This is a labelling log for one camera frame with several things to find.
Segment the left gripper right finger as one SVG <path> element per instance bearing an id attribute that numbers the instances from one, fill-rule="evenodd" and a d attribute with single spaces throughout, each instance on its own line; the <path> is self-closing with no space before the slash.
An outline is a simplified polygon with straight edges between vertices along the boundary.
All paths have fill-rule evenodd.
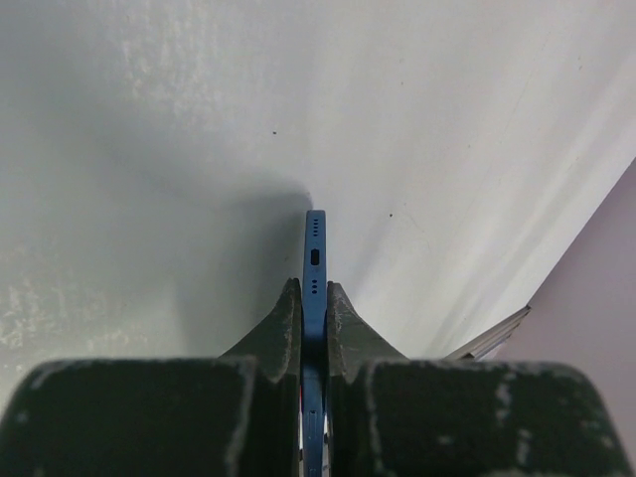
<path id="1" fill-rule="evenodd" d="M 558 363 L 410 360 L 327 288 L 335 476 L 631 476 L 596 387 Z"/>

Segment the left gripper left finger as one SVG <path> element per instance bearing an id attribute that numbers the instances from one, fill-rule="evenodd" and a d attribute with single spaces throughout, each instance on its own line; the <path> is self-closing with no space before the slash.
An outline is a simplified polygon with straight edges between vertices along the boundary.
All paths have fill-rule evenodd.
<path id="1" fill-rule="evenodd" d="M 34 368 L 1 419 L 5 476 L 295 476 L 301 290 L 217 358 Z"/>

